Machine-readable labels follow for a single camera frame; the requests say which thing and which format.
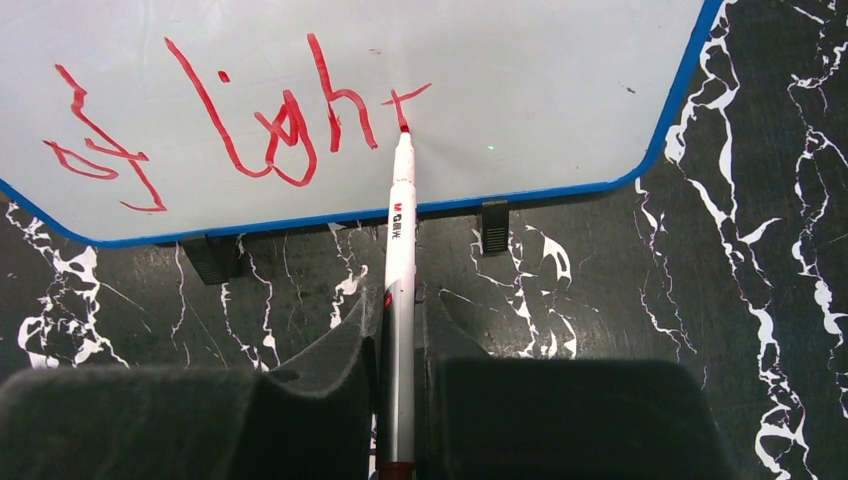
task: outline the white marker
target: white marker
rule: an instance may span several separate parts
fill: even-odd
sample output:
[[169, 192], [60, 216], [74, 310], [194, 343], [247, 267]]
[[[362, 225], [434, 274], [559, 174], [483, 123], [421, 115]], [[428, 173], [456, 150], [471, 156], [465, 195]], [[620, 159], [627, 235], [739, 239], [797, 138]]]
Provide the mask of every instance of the white marker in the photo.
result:
[[415, 468], [415, 150], [401, 127], [395, 149], [386, 243], [386, 296], [380, 352], [377, 469], [380, 478], [412, 478]]

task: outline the white whiteboard surface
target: white whiteboard surface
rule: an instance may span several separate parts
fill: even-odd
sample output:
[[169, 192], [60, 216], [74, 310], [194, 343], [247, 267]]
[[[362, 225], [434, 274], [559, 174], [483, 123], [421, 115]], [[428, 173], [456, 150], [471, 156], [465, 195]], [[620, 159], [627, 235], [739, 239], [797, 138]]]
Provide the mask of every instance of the white whiteboard surface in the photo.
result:
[[[659, 153], [720, 3], [4, 1], [0, 187], [100, 245], [374, 217], [395, 90], [422, 211], [608, 189]], [[257, 115], [284, 91], [288, 139]]]

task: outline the black clip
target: black clip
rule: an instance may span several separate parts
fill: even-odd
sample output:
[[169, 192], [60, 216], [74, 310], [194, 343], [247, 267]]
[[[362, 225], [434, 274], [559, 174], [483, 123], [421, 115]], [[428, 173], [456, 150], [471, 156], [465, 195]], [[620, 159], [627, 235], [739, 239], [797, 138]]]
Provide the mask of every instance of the black clip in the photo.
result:
[[220, 285], [236, 274], [236, 237], [197, 235], [180, 241], [194, 270], [205, 285]]
[[509, 204], [507, 201], [483, 202], [479, 223], [483, 255], [505, 252], [508, 248], [509, 236]]

